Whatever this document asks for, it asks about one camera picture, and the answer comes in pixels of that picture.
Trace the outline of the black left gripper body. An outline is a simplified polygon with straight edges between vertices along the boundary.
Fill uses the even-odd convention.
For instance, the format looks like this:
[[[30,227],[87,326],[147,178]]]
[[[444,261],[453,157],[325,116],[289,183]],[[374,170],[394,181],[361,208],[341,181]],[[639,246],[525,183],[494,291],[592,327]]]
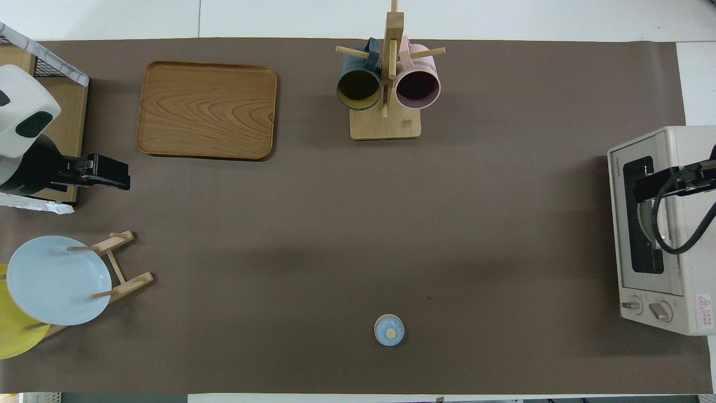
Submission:
[[[61,155],[56,159],[51,183],[62,186],[95,186],[96,181],[89,177],[96,165],[95,154],[82,157]]]

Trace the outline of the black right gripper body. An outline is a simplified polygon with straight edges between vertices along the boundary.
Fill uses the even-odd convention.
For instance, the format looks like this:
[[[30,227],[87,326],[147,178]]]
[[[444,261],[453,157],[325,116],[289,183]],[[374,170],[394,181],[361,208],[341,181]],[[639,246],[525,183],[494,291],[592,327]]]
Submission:
[[[715,187],[715,160],[708,159],[687,166],[670,167],[667,189],[663,196],[688,196],[714,190]]]

